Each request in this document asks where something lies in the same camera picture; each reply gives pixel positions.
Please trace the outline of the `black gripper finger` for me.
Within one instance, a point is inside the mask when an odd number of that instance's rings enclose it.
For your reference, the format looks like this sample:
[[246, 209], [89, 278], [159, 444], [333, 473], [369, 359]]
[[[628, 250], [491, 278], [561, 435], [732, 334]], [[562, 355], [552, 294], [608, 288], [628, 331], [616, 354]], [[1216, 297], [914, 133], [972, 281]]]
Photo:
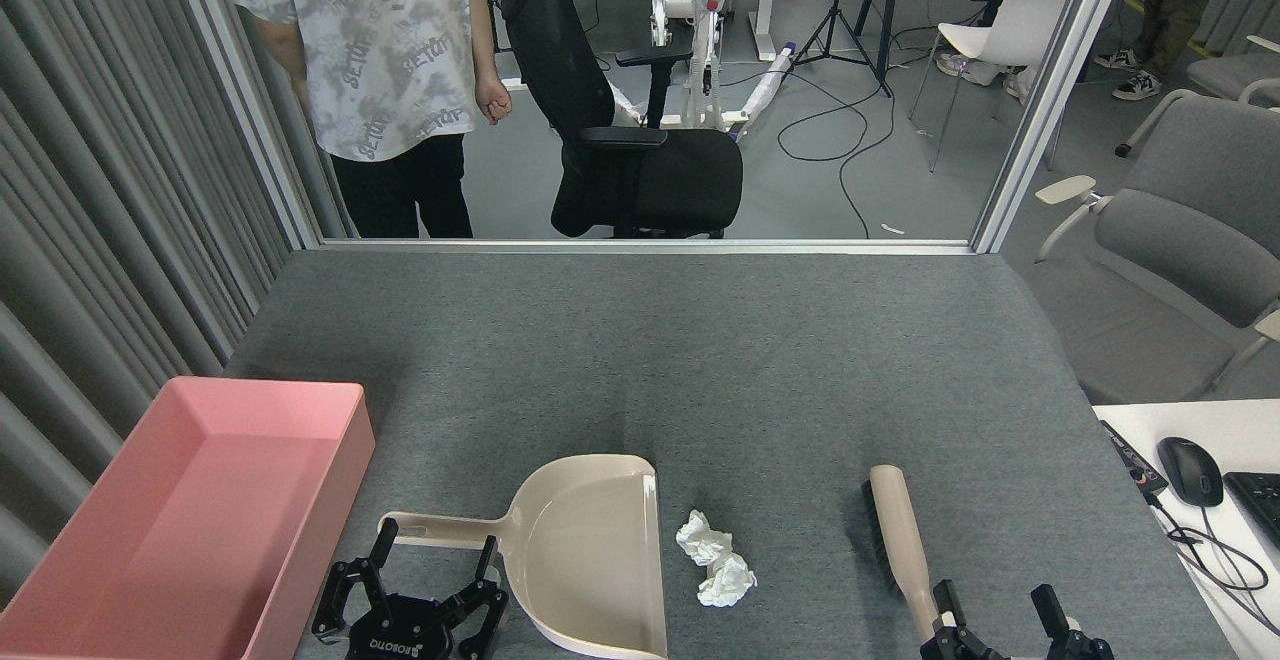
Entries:
[[1089, 637], [1065, 614], [1051, 585], [1036, 587], [1032, 591], [1032, 602], [1050, 638], [1046, 659], [1114, 659], [1106, 640]]
[[940, 614], [933, 622], [933, 637], [920, 646], [922, 659], [1001, 659], [966, 627], [951, 581], [941, 581], [932, 593]]

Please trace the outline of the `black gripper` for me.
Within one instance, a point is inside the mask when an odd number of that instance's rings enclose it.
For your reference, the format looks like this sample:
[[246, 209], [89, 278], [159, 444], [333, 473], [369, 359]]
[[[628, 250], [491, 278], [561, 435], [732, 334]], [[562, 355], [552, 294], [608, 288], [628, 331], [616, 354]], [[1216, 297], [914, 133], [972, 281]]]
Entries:
[[[461, 659], [492, 659], [493, 642], [509, 601], [488, 573], [495, 570], [499, 541], [488, 536], [474, 582], [436, 602], [385, 592], [381, 569], [396, 544], [399, 524], [384, 518], [370, 554], [334, 563], [328, 572], [312, 622], [317, 640], [335, 640], [348, 627], [344, 611], [351, 590], [365, 588], [370, 610], [349, 629], [348, 659], [447, 659], [454, 646]], [[454, 643], [453, 629], [483, 609], [479, 631]]]

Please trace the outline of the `person's hand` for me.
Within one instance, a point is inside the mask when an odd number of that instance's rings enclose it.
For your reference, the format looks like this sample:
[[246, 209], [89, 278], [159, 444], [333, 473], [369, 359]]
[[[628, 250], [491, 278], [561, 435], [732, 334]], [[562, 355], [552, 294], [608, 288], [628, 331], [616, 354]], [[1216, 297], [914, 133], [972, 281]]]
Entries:
[[489, 124], [498, 124], [512, 113], [509, 90], [495, 73], [481, 72], [476, 77], [475, 98], [480, 113]]

